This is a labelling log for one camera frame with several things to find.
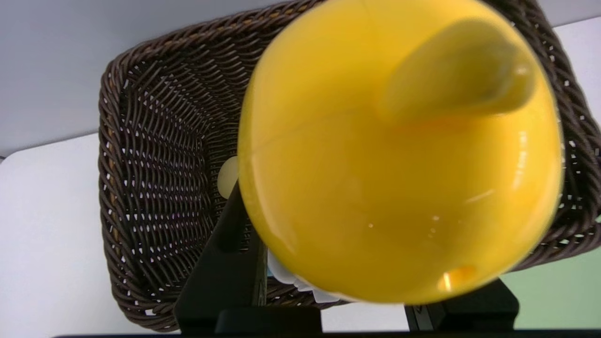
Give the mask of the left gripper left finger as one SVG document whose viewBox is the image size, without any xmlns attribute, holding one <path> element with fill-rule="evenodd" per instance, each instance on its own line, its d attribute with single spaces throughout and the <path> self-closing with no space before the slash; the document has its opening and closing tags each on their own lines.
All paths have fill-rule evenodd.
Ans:
<svg viewBox="0 0 601 338">
<path fill-rule="evenodd" d="M 213 332 L 225 310 L 266 304 L 267 253 L 238 184 L 175 305 L 182 332 Z"/>
</svg>

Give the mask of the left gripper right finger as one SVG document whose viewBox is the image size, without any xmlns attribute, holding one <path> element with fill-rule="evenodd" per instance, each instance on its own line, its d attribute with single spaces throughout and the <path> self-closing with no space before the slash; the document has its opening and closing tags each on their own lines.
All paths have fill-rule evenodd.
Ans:
<svg viewBox="0 0 601 338">
<path fill-rule="evenodd" d="M 519 309 L 500 279 L 446 301 L 404 308 L 410 331 L 511 331 Z"/>
</svg>

